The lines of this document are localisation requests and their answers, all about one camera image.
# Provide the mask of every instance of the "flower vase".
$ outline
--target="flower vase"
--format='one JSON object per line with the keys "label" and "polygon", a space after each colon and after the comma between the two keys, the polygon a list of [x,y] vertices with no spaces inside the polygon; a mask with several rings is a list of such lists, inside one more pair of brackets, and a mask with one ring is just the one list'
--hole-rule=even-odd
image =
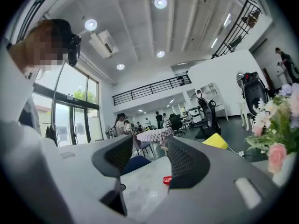
{"label": "flower vase", "polygon": [[281,187],[287,182],[295,163],[296,154],[297,153],[288,154],[285,157],[281,170],[274,174],[272,180],[277,186]]}

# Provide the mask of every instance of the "tree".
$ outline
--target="tree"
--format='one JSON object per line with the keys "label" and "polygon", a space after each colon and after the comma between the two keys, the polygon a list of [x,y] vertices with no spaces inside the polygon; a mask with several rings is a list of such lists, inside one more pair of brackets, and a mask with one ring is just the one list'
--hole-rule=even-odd
{"label": "tree", "polygon": [[[78,89],[76,92],[74,92],[73,97],[80,100],[85,100],[85,91],[82,91],[81,89]],[[87,102],[96,103],[96,96],[92,94],[90,91],[87,92]],[[83,112],[82,109],[76,109],[78,112]]]}

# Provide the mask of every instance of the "pink rose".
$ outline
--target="pink rose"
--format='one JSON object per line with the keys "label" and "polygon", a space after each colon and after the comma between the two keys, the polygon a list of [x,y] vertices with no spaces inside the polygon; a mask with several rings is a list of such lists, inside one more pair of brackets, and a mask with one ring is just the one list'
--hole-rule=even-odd
{"label": "pink rose", "polygon": [[262,132],[263,132],[263,128],[257,126],[257,125],[254,125],[254,135],[256,137],[261,137],[262,136]]}
{"label": "pink rose", "polygon": [[286,157],[286,148],[283,144],[275,143],[269,149],[268,170],[277,173],[281,170]]}

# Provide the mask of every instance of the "ceiling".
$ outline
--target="ceiling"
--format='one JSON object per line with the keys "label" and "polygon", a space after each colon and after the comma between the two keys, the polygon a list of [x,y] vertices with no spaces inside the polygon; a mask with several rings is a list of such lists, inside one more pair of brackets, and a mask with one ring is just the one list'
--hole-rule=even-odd
{"label": "ceiling", "polygon": [[[157,9],[154,0],[66,0],[51,18],[66,19],[76,34],[81,34],[81,50],[111,79],[117,80],[143,61],[157,58],[157,52],[166,54],[196,51],[214,53],[224,40],[241,11],[235,0],[167,0],[164,9]],[[231,13],[231,24],[223,23]],[[90,45],[91,33],[84,23],[95,19],[96,34],[108,30],[119,52],[102,58]],[[215,38],[217,44],[211,49]],[[117,70],[122,63],[124,70]]]}
{"label": "ceiling", "polygon": [[167,105],[170,105],[169,107],[173,105],[182,104],[185,102],[184,96],[182,93],[176,94],[173,96],[165,97],[163,99],[158,99],[152,102],[148,102],[143,105],[139,105],[136,107],[131,107],[129,109],[123,110],[121,112],[125,113],[127,116],[135,116],[138,114],[143,114],[143,112],[149,113],[154,112],[157,110],[165,109],[167,108]]}

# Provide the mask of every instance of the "checkered tablecloth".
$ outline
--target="checkered tablecloth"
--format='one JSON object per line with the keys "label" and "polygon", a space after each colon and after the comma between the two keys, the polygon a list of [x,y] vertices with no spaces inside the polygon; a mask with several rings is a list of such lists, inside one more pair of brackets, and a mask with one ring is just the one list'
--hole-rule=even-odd
{"label": "checkered tablecloth", "polygon": [[142,142],[160,142],[162,146],[168,144],[168,137],[173,135],[172,128],[148,130],[137,135],[137,139]]}

